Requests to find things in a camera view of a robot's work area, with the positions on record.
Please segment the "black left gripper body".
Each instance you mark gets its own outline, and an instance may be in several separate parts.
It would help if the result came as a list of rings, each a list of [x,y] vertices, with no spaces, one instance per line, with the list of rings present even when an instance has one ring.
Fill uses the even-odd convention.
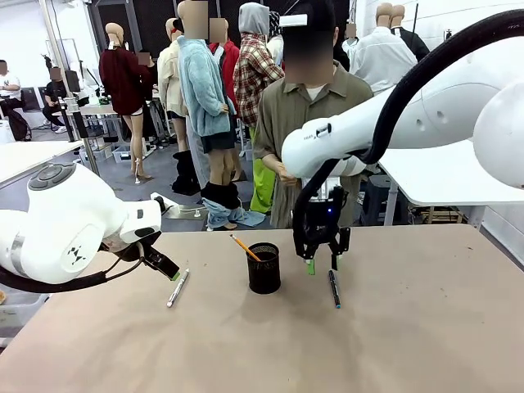
[[[160,235],[161,231],[157,231],[139,238],[137,241],[132,241],[129,244],[123,242],[117,236],[107,237],[102,240],[100,251],[107,251],[115,254],[126,262],[138,260],[140,255],[143,255],[145,260],[149,260],[157,253],[153,245]]]

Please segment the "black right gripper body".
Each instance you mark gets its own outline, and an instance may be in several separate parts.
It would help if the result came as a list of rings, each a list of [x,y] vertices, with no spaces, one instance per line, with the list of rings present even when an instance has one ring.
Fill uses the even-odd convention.
[[[309,199],[304,223],[307,246],[329,243],[336,236],[346,199],[347,192],[342,186],[335,186],[330,191],[322,186]]]

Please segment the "person's right hand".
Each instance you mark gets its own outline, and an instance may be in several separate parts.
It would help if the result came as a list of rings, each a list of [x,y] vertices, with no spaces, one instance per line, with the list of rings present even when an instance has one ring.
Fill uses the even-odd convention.
[[[290,174],[282,162],[276,164],[276,173],[280,182],[286,186],[294,187],[299,183],[299,179]]]

